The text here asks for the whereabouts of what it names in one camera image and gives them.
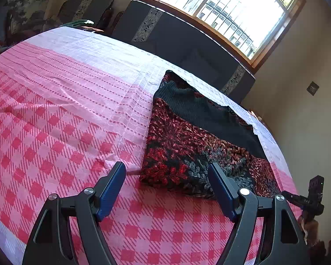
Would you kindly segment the right hand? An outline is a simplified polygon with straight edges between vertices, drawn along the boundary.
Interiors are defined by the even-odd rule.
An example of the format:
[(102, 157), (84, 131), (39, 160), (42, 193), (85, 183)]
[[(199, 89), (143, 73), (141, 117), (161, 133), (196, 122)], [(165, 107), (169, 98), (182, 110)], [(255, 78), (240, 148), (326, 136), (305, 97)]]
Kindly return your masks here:
[(302, 231), (304, 240), (309, 247), (312, 247), (318, 243), (318, 227), (319, 223), (316, 220), (305, 222), (303, 216), (298, 218), (299, 229)]

